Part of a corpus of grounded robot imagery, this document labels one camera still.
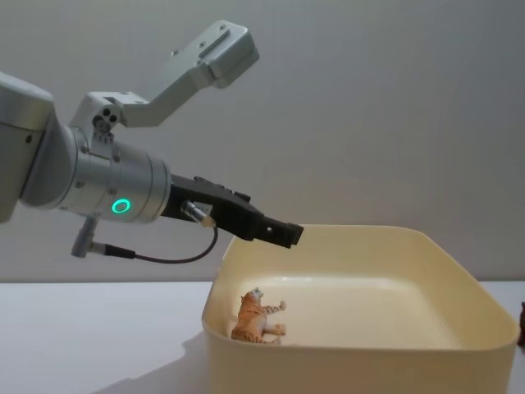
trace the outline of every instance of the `robotic arm link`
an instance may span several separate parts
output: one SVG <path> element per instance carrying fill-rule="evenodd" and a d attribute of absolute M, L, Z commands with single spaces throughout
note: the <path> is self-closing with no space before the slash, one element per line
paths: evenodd
<path fill-rule="evenodd" d="M 135 92 L 86 94 L 67 126 L 58 121 L 51 94 L 0 73 L 0 223 L 10 220 L 18 199 L 77 213 L 85 222 L 76 257 L 115 248 L 101 251 L 93 243 L 99 219 L 147 223 L 164 216 L 214 227 L 214 241 L 221 228 L 247 241 L 297 245 L 301 226 L 267 218 L 245 194 L 172 175 L 161 159 L 112 133 L 119 123 L 159 126 L 199 90 L 229 86 L 257 60 L 248 30 L 218 21 Z"/>

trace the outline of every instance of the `gray wall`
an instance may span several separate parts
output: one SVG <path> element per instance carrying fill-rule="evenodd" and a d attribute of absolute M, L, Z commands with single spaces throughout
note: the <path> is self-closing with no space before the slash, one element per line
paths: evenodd
<path fill-rule="evenodd" d="M 68 122 L 84 93 L 126 90 L 217 19 L 247 25 L 261 60 L 162 127 L 118 138 L 301 223 L 413 227 L 478 278 L 525 278 L 523 0 L 3 0 L 0 70 L 51 91 Z M 205 139 L 202 151 L 192 151 Z M 70 257 L 81 220 L 21 206 L 0 227 L 4 281 L 205 279 Z M 98 239 L 199 252 L 195 225 L 104 223 Z"/>

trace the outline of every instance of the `toy tiger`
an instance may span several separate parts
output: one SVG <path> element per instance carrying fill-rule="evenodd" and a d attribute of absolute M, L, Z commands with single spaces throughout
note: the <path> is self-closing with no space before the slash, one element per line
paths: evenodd
<path fill-rule="evenodd" d="M 267 345 L 280 345 L 281 338 L 273 341 L 264 341 L 264 334 L 285 335 L 284 324 L 269 324 L 267 316 L 286 309 L 286 303 L 281 301 L 279 306 L 262 306 L 261 298 L 264 294 L 258 287 L 241 296 L 241 305 L 237 315 L 238 323 L 231 331 L 231 339 Z"/>

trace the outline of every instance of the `white bin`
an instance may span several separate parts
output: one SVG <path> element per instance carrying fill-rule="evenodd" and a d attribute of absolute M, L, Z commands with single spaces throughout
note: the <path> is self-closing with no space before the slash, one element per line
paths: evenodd
<path fill-rule="evenodd" d="M 256 286 L 286 301 L 281 346 L 229 338 Z M 234 239 L 203 328 L 211 394 L 504 394 L 519 334 L 427 236 L 368 226 L 305 226 L 291 250 Z"/>

